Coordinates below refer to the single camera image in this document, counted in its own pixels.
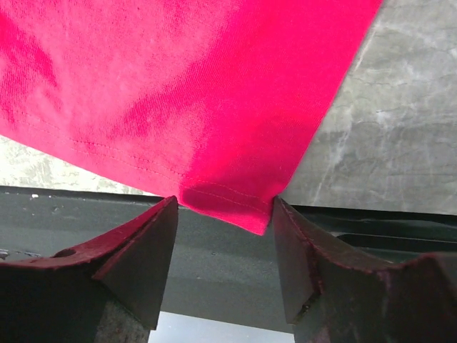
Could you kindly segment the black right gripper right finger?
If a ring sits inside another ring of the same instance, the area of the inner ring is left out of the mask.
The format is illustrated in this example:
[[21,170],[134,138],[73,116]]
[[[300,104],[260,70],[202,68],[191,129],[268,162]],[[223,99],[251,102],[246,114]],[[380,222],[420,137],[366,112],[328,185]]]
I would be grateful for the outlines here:
[[454,342],[456,218],[293,207],[273,232],[296,342]]

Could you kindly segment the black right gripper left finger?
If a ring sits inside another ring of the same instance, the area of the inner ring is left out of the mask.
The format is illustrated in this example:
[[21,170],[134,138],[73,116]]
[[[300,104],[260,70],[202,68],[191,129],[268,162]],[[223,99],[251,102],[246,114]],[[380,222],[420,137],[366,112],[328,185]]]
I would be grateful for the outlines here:
[[168,197],[121,226],[57,252],[1,263],[3,342],[147,342],[178,225]]

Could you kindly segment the magenta pink t-shirt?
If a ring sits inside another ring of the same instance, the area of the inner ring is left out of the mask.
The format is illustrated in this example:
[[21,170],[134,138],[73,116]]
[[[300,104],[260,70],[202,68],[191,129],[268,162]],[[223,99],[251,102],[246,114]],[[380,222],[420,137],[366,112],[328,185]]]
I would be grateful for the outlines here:
[[1,134],[263,234],[380,1],[3,1]]

